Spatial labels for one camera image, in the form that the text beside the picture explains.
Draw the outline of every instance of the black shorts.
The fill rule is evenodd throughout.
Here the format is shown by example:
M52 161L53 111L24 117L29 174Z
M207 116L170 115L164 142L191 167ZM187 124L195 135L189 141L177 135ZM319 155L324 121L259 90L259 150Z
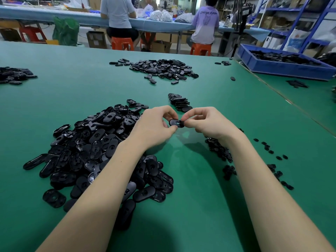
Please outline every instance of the black shorts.
M138 30L134 28L113 28L109 27L106 29L106 33L110 37L116 38L131 38L132 41L135 41L139 37Z

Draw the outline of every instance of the orange plastic stool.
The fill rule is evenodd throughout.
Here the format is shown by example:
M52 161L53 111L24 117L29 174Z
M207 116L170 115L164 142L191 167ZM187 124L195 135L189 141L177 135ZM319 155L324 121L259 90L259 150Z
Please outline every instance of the orange plastic stool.
M205 44L193 43L191 46L190 54L196 56L205 56L207 52L208 56L211 56L211 44L205 45Z
M128 45L131 45L131 51L134 51L133 41L131 38L111 38L112 49L114 50L125 50L129 51Z
M151 33L149 32L145 32L145 36L146 36L146 41L149 41L149 38L151 37ZM142 45L144 44L143 40L140 38L140 46L142 47Z
M21 39L23 42L26 42L25 37L23 36L23 33L25 33L28 36L31 42L43 42L37 37L36 35L37 33L40 33L42 35L42 38L44 39L44 41L47 40L47 37L45 37L42 30L37 27L32 27L32 26L20 27L19 31L20 31Z

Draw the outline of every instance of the green plastic bag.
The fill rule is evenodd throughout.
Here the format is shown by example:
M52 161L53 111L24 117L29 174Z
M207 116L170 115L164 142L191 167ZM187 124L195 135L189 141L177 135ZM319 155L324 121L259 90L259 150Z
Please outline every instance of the green plastic bag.
M60 19L54 17L55 29L53 40L58 40L60 45L77 46L79 23L72 18Z

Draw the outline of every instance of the purple and white t-shirt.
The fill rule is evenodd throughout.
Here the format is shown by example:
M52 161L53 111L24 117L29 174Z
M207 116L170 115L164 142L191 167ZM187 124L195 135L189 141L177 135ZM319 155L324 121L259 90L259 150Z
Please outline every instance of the purple and white t-shirt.
M196 31L191 36L192 42L212 44L215 40L213 36L215 28L219 27L218 11L211 6L201 7L197 11L191 24L196 27Z

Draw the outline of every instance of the green tabletop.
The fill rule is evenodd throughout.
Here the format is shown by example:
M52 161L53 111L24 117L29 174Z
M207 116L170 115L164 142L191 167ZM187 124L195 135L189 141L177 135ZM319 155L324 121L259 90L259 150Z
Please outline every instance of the green tabletop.
M318 81L297 79L309 88L294 88L286 82L296 78L255 73L263 82L273 88L302 112L336 136L336 94L331 92L336 80Z
M215 106L250 140L271 145L274 155L253 141L263 160L276 164L282 180L295 187L290 194L336 246L336 139L239 64L214 64L229 61L219 57L28 43L1 42L0 49L0 67L29 68L38 75L20 86L0 85L0 251L34 251L65 215L42 200L51 188L49 179L38 175L42 166L22 168L49 150L54 129L107 106L126 104L129 98L150 107L166 105L168 93L187 97L193 107ZM176 85L157 78L152 85L143 73L109 65L120 58L178 59L191 65L199 78ZM259 250L238 179L223 179L226 163L204 140L202 134L181 128L148 151L174 178L174 191L163 203L138 203L130 228L112 233L108 251ZM289 159L275 158L283 154ZM70 191L61 193L69 198Z

